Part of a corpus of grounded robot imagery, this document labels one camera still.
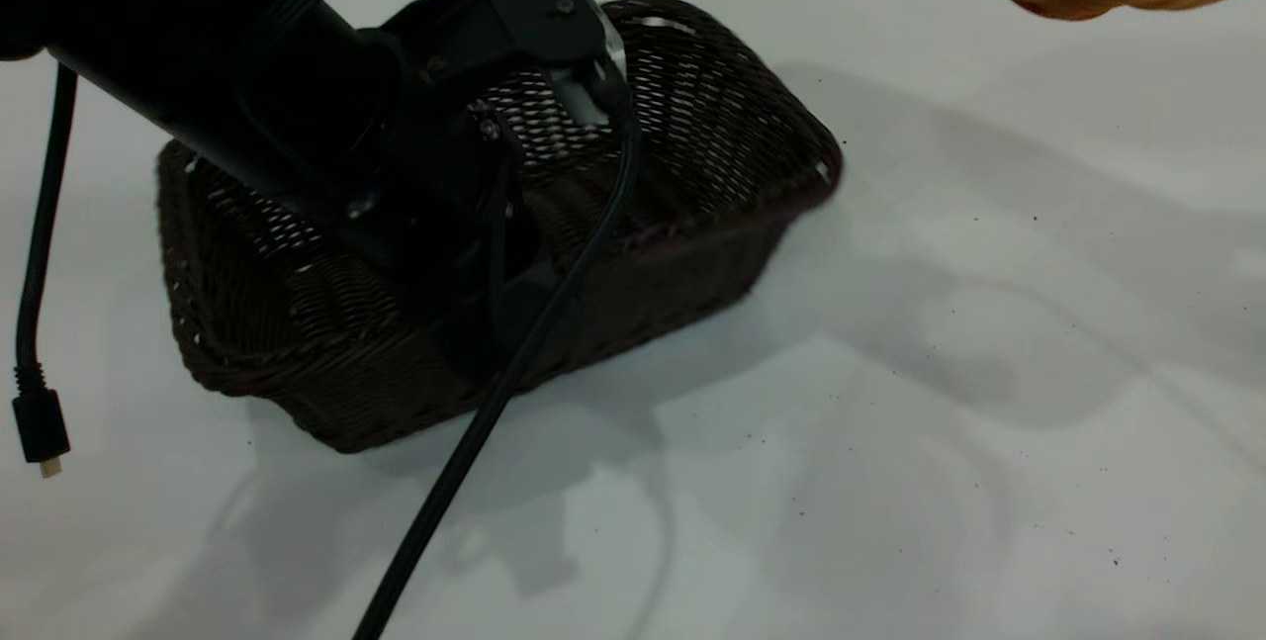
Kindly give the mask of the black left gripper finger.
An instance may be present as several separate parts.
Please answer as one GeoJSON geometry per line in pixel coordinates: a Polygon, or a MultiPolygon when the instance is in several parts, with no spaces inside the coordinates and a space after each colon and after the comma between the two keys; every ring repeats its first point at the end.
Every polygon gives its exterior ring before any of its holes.
{"type": "Polygon", "coordinates": [[[487,305],[447,312],[433,328],[433,339],[449,369],[463,379],[491,379],[498,373],[498,335],[487,305]]]}
{"type": "MultiPolygon", "coordinates": [[[[511,355],[519,350],[562,280],[563,274],[551,262],[532,262],[514,274],[495,274],[495,379],[500,379],[509,368],[511,355]]],[[[546,334],[541,352],[551,355],[558,347],[570,347],[573,338],[579,336],[582,321],[582,293],[570,293],[546,334]]]]}

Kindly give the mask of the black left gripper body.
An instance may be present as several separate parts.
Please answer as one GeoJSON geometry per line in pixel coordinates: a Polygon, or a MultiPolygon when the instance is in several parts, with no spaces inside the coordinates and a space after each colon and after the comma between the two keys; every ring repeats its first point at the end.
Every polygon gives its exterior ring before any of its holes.
{"type": "Polygon", "coordinates": [[[376,83],[346,244],[417,321],[487,305],[495,324],[495,274],[551,257],[518,185],[520,145],[480,99],[555,63],[553,1],[417,0],[354,37],[376,83]]]}

